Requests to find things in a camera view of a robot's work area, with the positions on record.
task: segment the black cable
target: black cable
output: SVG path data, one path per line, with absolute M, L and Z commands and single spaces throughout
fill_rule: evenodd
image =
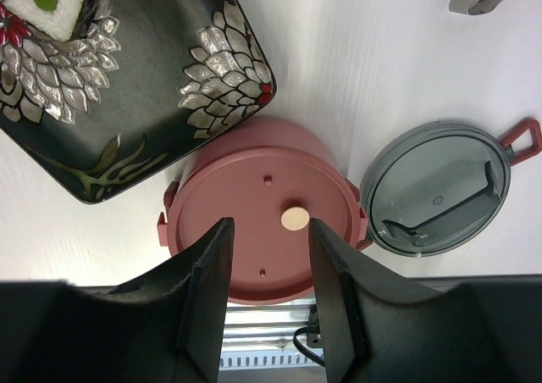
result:
M 306 347 L 304 347 L 301 342 L 297 339 L 299 335 L 303 334 L 319 334 L 320 328 L 317 326 L 303 326 L 299 330 L 297 330 L 294 333 L 294 347 L 302 354 L 305 355 L 307 358 L 311 359 L 314 363 L 319 364 L 320 366 L 325 367 L 324 358 L 318 356 L 316 353 L 308 350 Z

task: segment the beige round button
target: beige round button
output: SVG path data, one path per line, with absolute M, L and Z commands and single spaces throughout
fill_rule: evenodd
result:
M 284 211 L 280 222 L 287 230 L 301 230 L 308 225 L 310 220 L 308 211 L 302 207 L 292 207 Z

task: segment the rectangular plate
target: rectangular plate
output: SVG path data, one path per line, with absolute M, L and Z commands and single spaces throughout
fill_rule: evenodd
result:
M 237 0 L 100 5 L 89 36 L 69 43 L 0 6 L 0 125 L 86 203 L 194 151 L 276 88 Z

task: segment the lid handle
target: lid handle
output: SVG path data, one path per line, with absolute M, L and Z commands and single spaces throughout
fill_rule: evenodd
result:
M 383 223 L 392 237 L 416 247 L 425 247 L 458 232 L 491 214 L 501 203 L 501 198 L 495 192 L 490 161 L 485 163 L 484 171 L 488 181 L 485 188 L 422 224 L 410 228 L 389 219 L 384 220 Z
M 523 133 L 529 131 L 533 140 L 533 146 L 526 150 L 515 154 L 512 149 L 512 143 L 515 142 Z M 501 139 L 501 145 L 508 151 L 512 151 L 512 158 L 510 159 L 511 165 L 520 164 L 531 157 L 536 156 L 542 152 L 542 132 L 540 131 L 540 123 L 536 119 L 527 118 L 522 120 L 512 130 L 510 130 L 506 136 Z

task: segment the pink pot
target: pink pot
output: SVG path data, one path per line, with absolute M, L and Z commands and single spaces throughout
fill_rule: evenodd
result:
M 234 303 L 283 303 L 312 290 L 308 216 L 354 247 L 365 238 L 358 189 L 313 133 L 287 120 L 256 117 L 226 132 L 194 154 L 181 183 L 164 194 L 160 242 L 175 255 L 233 217 Z

